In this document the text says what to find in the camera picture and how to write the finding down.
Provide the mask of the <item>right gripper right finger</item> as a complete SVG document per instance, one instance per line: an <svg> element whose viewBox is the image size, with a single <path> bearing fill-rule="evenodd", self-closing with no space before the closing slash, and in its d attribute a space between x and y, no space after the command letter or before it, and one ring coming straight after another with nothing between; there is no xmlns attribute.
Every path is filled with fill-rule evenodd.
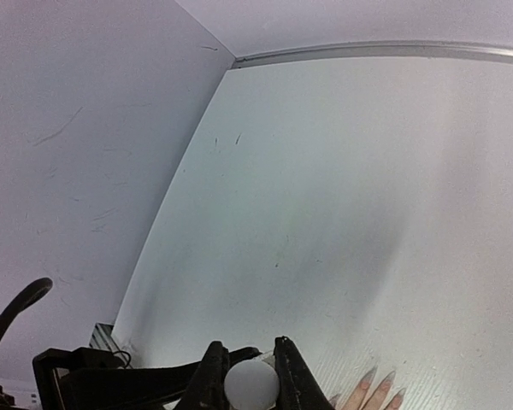
<svg viewBox="0 0 513 410"><path fill-rule="evenodd" d="M296 344L289 337L276 337L274 340L274 369L280 383L277 409L333 410Z"/></svg>

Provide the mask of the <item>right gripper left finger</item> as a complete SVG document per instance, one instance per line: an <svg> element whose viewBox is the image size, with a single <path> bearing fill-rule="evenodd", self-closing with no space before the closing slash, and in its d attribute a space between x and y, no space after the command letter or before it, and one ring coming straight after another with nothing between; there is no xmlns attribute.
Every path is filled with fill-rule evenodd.
<svg viewBox="0 0 513 410"><path fill-rule="evenodd" d="M230 368L228 350L219 341L207 348L184 395L177 404L182 410L228 410L224 379Z"/></svg>

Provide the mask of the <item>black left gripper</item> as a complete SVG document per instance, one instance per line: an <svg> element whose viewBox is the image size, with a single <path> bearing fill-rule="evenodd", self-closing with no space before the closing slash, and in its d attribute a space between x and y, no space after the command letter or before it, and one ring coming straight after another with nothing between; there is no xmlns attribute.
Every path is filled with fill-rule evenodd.
<svg viewBox="0 0 513 410"><path fill-rule="evenodd" d="M254 347L228 352L230 367L260 354ZM109 351L50 348L33 358L32 368L44 409L162 409L180 401L200 361L127 368Z"/></svg>

